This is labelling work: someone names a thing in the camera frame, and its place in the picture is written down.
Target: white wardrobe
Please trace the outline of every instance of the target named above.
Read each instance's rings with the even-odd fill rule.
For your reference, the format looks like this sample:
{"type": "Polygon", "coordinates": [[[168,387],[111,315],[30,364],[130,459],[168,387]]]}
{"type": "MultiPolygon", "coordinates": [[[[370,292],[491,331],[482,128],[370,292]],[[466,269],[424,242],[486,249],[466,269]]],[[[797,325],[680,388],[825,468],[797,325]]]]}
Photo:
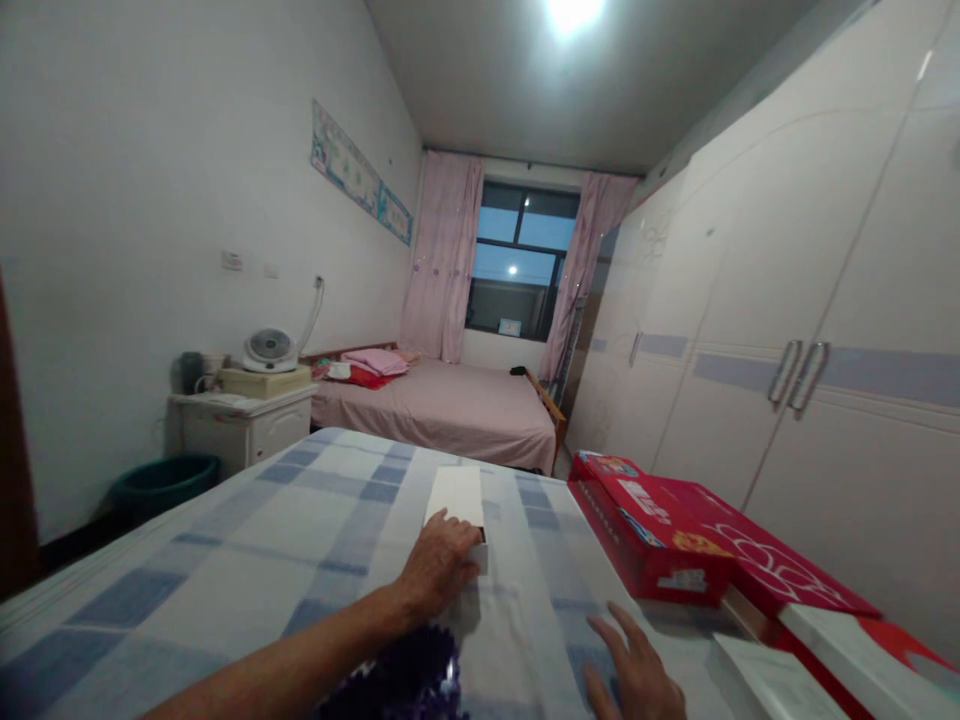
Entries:
{"type": "Polygon", "coordinates": [[[623,280],[641,319],[601,307],[568,435],[703,483],[954,663],[958,5],[882,0],[624,223],[669,232],[623,280]]]}

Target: curtain rod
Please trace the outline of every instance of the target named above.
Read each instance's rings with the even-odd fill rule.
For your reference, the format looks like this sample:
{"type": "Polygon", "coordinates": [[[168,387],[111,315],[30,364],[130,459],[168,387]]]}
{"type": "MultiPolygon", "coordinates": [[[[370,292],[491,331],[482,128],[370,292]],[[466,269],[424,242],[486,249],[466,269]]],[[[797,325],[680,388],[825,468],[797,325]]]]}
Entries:
{"type": "Polygon", "coordinates": [[[647,179],[646,170],[644,170],[643,172],[630,173],[630,172],[623,172],[623,171],[616,171],[616,170],[604,170],[602,168],[598,169],[598,168],[583,167],[582,165],[557,165],[555,163],[543,163],[543,162],[537,162],[535,160],[518,160],[517,158],[506,157],[504,155],[487,155],[485,153],[480,153],[480,152],[470,152],[469,150],[450,150],[449,148],[437,147],[436,145],[427,145],[426,143],[423,144],[423,149],[434,150],[436,152],[450,153],[452,155],[473,155],[474,157],[489,158],[490,160],[506,160],[508,162],[520,163],[521,165],[526,164],[527,169],[530,169],[534,165],[543,165],[544,167],[555,167],[555,168],[561,168],[564,170],[579,170],[581,172],[602,172],[602,173],[606,173],[607,175],[619,175],[622,177],[638,177],[640,178],[640,180],[647,179]]]}

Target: mattress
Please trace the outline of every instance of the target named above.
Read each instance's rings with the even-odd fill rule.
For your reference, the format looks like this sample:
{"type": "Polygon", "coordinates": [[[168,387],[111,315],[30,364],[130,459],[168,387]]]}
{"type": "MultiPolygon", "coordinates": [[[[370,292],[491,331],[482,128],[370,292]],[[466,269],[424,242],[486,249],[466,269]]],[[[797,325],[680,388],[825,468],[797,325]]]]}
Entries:
{"type": "Polygon", "coordinates": [[[134,717],[391,582],[444,465],[479,466],[490,551],[437,619],[471,717],[589,717],[581,664],[614,674],[586,624],[607,600],[632,608],[690,720],[733,717],[706,670],[725,621],[631,601],[565,483],[338,429],[0,606],[0,717],[134,717]]]}
{"type": "Polygon", "coordinates": [[[553,472],[556,430],[525,376],[425,358],[379,390],[329,380],[317,384],[311,418],[320,427],[553,472]]]}

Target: metal handle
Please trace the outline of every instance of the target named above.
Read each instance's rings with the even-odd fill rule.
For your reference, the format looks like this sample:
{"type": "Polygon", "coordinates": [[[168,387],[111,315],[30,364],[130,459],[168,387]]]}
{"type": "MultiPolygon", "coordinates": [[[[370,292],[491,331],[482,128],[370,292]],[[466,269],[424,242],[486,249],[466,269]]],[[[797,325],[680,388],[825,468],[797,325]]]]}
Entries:
{"type": "Polygon", "coordinates": [[[827,361],[829,359],[830,343],[817,342],[810,346],[810,351],[807,353],[807,357],[803,361],[803,367],[800,368],[800,375],[797,376],[797,382],[793,385],[793,391],[790,393],[790,399],[787,401],[788,406],[797,412],[803,412],[806,410],[807,405],[810,403],[810,396],[813,395],[813,389],[820,381],[820,376],[823,374],[823,370],[827,366],[827,361]],[[801,398],[800,403],[797,404],[797,395],[800,394],[800,388],[803,387],[803,383],[806,381],[807,375],[810,374],[810,366],[813,365],[813,358],[815,355],[817,355],[818,349],[821,351],[820,364],[817,365],[816,372],[814,373],[813,378],[810,380],[810,386],[803,394],[803,398],[801,398]]]}
{"type": "Polygon", "coordinates": [[[793,376],[793,371],[797,369],[797,363],[800,362],[801,355],[803,355],[803,340],[791,340],[783,349],[783,356],[780,358],[780,365],[777,367],[777,373],[773,376],[773,380],[770,383],[770,389],[767,391],[767,400],[772,402],[774,405],[783,400],[783,396],[787,392],[787,385],[790,384],[790,378],[793,376]],[[790,372],[787,373],[786,381],[780,388],[780,393],[777,395],[777,397],[774,397],[774,393],[777,391],[777,385],[780,384],[780,378],[783,376],[783,370],[787,367],[787,361],[790,357],[793,358],[793,361],[790,363],[790,372]]]}
{"type": "Polygon", "coordinates": [[[637,350],[640,349],[640,338],[643,337],[643,333],[637,333],[637,336],[633,339],[633,350],[630,351],[630,367],[633,367],[633,361],[637,359],[637,350]]]}

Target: nightstand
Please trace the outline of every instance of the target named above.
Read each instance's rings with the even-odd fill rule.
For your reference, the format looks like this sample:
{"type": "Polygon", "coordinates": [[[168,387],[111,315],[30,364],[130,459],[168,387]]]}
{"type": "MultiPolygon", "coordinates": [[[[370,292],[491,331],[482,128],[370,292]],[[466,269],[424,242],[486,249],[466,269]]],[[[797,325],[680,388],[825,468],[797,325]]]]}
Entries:
{"type": "Polygon", "coordinates": [[[307,437],[315,391],[311,383],[270,400],[226,393],[171,395],[171,430],[179,433],[174,449],[216,455],[226,480],[307,437]]]}

